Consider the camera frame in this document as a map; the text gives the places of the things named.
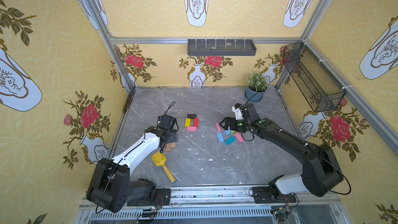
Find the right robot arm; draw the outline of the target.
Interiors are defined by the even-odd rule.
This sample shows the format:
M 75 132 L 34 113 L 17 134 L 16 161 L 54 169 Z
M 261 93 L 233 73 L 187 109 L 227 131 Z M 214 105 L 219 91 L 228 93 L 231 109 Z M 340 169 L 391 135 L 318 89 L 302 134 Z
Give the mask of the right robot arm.
M 317 197 L 324 196 L 344 180 L 332 148 L 307 142 L 285 131 L 268 118 L 249 123 L 248 120 L 226 117 L 219 125 L 225 130 L 250 132 L 294 156 L 303 166 L 300 181 L 307 191 Z

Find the yellow block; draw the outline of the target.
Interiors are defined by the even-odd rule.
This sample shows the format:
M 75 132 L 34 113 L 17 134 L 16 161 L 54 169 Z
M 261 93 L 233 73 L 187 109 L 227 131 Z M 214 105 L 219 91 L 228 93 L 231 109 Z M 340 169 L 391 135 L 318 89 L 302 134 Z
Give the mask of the yellow block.
M 190 118 L 186 118 L 184 126 L 186 128 L 191 126 L 191 119 Z

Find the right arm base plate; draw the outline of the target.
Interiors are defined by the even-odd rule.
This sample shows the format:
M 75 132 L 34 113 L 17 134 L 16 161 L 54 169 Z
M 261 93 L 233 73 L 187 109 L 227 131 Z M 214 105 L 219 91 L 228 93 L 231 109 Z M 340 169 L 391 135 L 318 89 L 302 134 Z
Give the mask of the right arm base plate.
M 249 195 L 254 198 L 255 203 L 290 204 L 297 203 L 293 194 L 283 195 L 274 187 L 253 187 Z

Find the red block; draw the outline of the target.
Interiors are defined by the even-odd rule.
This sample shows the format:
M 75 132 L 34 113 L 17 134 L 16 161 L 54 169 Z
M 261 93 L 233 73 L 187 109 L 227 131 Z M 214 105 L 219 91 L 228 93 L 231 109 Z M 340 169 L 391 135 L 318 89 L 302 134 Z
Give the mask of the red block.
M 199 126 L 199 119 L 198 118 L 194 118 L 193 119 L 193 126 L 194 127 L 198 127 Z

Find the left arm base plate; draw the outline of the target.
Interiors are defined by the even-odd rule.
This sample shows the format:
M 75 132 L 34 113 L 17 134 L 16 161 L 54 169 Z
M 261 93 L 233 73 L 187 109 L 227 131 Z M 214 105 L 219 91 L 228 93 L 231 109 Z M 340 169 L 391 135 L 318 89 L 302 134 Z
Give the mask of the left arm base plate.
M 134 190 L 127 199 L 127 206 L 168 206 L 171 201 L 170 188 L 156 188 L 142 192 Z

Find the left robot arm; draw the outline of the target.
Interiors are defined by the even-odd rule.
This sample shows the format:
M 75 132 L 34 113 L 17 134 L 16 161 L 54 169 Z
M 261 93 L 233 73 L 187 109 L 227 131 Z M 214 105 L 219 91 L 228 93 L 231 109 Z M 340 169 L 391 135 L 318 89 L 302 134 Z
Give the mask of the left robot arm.
M 149 127 L 127 150 L 96 165 L 86 199 L 112 213 L 128 206 L 149 205 L 155 199 L 156 183 L 140 178 L 131 181 L 136 167 L 154 150 L 177 141 L 177 130 Z

